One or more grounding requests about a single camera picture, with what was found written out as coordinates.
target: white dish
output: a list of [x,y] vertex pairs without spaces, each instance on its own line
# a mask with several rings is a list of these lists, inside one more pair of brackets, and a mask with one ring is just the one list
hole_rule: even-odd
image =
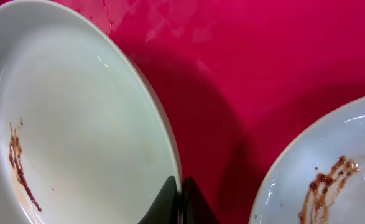
[[[168,176],[181,189],[172,131],[142,79],[71,9],[0,6],[0,223],[137,223]],[[42,212],[9,162],[10,122]]]
[[327,222],[318,223],[365,223],[365,97],[318,120],[287,146],[261,184],[249,223],[300,223],[309,184],[341,155],[356,159],[360,171],[331,205]]

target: plate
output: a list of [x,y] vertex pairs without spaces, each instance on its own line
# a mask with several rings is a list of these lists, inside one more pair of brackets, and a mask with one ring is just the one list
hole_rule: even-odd
[[[307,207],[306,222],[300,221],[305,198],[313,187],[310,184],[319,173],[334,170],[341,156],[352,159],[357,172],[335,173],[334,182],[346,179],[339,184],[342,188],[334,191],[319,212],[316,205]],[[325,205],[328,213],[322,212]],[[311,221],[311,209],[315,209],[313,217],[322,215]],[[365,97],[326,115],[290,143],[262,182],[249,223],[365,223]]]
[[171,175],[167,117],[106,35],[52,1],[0,6],[0,223],[137,223]]

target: red surface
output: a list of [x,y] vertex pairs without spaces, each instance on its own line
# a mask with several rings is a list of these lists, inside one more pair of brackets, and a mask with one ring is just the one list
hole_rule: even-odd
[[286,145],[365,96],[362,0],[58,0],[135,61],[224,224],[247,224]]

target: pink table surface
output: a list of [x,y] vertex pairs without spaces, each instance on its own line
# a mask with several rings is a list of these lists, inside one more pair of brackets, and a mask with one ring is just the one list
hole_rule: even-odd
[[248,223],[262,178],[291,140],[365,96],[363,0],[58,2],[147,76],[183,174],[224,224]]

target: brown stain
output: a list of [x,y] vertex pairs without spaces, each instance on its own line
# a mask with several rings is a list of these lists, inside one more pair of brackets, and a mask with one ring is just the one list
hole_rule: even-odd
[[12,130],[11,123],[9,123],[9,127],[11,129],[11,140],[9,143],[9,162],[11,163],[12,168],[16,169],[16,178],[18,182],[25,188],[27,195],[29,196],[32,203],[37,207],[37,210],[41,212],[41,207],[35,200],[33,193],[27,185],[27,181],[24,176],[21,162],[22,146],[19,144],[19,137],[17,136],[16,129]]
[[[345,186],[346,181],[357,171],[359,169],[356,161],[347,160],[345,156],[341,156],[327,175],[319,173],[316,180],[310,183],[303,207],[298,214],[300,224],[325,224],[328,221],[330,205],[334,204],[335,198]],[[334,183],[338,183],[336,191],[329,190]],[[331,194],[331,203],[327,204],[326,197],[329,194]],[[311,210],[309,220],[307,220],[309,207]]]

